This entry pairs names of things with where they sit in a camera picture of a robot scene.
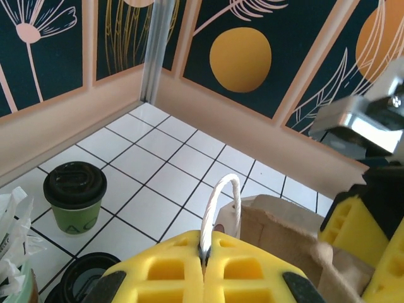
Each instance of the paper bag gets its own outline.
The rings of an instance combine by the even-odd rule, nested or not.
[[[242,204],[241,240],[300,268],[327,303],[364,303],[373,269],[317,240],[322,217],[272,196],[252,200]]]

